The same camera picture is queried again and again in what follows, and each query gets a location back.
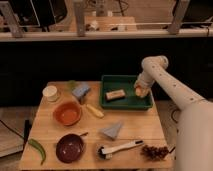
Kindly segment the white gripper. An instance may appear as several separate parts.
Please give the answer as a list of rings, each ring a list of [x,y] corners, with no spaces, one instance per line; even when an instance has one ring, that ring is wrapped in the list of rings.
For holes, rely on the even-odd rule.
[[[141,87],[142,94],[141,98],[144,98],[150,92],[150,89],[154,84],[154,79],[146,72],[142,72],[138,75],[136,82],[134,83],[134,88]]]

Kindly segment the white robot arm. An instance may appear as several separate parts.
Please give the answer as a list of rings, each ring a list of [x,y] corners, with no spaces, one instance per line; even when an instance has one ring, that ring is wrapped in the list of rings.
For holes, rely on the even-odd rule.
[[[164,55],[142,60],[134,88],[146,96],[157,82],[180,109],[174,171],[213,171],[213,102],[170,75]]]

